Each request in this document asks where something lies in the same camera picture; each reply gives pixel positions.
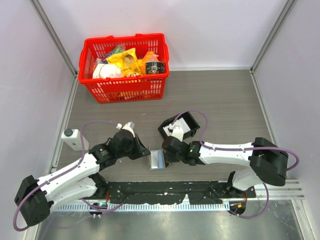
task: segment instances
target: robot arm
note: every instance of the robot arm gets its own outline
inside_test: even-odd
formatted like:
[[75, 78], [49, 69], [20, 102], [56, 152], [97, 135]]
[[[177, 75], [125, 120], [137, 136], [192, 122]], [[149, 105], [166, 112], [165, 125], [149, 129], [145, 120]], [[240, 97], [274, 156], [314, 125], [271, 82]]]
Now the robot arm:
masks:
[[190, 166], [213, 163], [236, 164], [245, 166], [243, 170], [231, 172], [229, 175], [227, 190], [232, 193], [246, 191], [248, 188], [267, 183], [274, 186], [284, 186], [288, 154], [282, 151], [222, 151], [215, 148], [247, 149], [252, 147], [276, 147], [265, 138], [257, 137], [254, 142], [238, 145], [220, 145], [209, 142], [204, 143], [209, 149], [192, 141], [190, 144], [183, 142], [183, 130], [180, 126], [174, 126], [172, 134], [162, 143], [164, 160], [166, 165], [182, 161]]
[[33, 189], [49, 183], [22, 205], [20, 211], [27, 225], [30, 227], [42, 222], [51, 212], [68, 202], [92, 196], [101, 198], [108, 190], [108, 184], [98, 172], [114, 165], [123, 157], [135, 160], [150, 155], [133, 128], [134, 124], [128, 122], [107, 142], [90, 149], [82, 161], [75, 161], [38, 179], [32, 175], [26, 177], [14, 199], [17, 206]]

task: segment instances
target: red basket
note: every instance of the red basket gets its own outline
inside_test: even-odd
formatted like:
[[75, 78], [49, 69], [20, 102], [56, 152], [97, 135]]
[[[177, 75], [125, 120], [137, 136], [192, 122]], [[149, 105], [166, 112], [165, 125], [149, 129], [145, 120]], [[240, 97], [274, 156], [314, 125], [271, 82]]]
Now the red basket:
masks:
[[[93, 67], [96, 58], [103, 58], [118, 44], [125, 44], [125, 49], [135, 48], [138, 59], [148, 51], [158, 54], [159, 61], [164, 62], [165, 73], [146, 74], [121, 78], [93, 79]], [[88, 38], [79, 60], [78, 80], [91, 92], [99, 103], [115, 103], [138, 100], [161, 99], [165, 90], [166, 78], [169, 76], [169, 52], [162, 33], [136, 34], [126, 37]]]

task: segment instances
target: white wall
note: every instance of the white wall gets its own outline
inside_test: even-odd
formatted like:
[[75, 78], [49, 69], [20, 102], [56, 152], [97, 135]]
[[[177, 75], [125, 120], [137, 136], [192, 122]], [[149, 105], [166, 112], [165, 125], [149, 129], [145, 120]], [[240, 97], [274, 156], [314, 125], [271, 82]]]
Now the white wall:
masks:
[[0, 3], [0, 53], [0, 232], [20, 240], [14, 198], [49, 169], [73, 77], [27, 0]]
[[250, 68], [286, 0], [40, 0], [78, 69], [86, 38], [164, 33], [171, 68]]
[[279, 145], [295, 151], [298, 178], [320, 238], [320, 1], [298, 0], [257, 69]]

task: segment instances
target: wooden tabletop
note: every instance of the wooden tabletop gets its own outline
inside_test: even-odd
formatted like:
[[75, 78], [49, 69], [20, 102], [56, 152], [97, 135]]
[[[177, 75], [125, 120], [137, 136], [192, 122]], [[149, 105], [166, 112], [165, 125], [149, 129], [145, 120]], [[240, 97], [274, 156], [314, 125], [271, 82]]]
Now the wooden tabletop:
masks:
[[[85, 86], [79, 84], [68, 127], [80, 129], [94, 120], [125, 124], [134, 122], [134, 131], [151, 150], [161, 149], [163, 138], [160, 124], [178, 113], [198, 109], [206, 113], [209, 127], [206, 142], [215, 144], [243, 144], [255, 137], [270, 139], [260, 103], [248, 70], [172, 71], [166, 80], [163, 99], [119, 103], [97, 103]], [[205, 119], [191, 113], [201, 129], [186, 142], [199, 140]], [[90, 147], [113, 137], [117, 129], [110, 125], [94, 124], [86, 127], [84, 136]], [[81, 156], [63, 144], [58, 168], [76, 161]], [[189, 166], [171, 163], [163, 170], [150, 171], [148, 157], [130, 160], [122, 158], [100, 172], [107, 181], [201, 181], [226, 180], [229, 173], [243, 167], [231, 164]]]

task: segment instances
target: white bottle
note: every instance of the white bottle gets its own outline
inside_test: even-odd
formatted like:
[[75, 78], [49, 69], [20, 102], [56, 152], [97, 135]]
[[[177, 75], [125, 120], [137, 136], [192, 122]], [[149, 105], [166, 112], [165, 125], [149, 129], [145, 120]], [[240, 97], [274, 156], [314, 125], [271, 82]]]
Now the white bottle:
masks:
[[[82, 151], [80, 131], [78, 129], [67, 128], [61, 134], [61, 139], [75, 151]], [[83, 136], [84, 150], [88, 151], [89, 142]]]

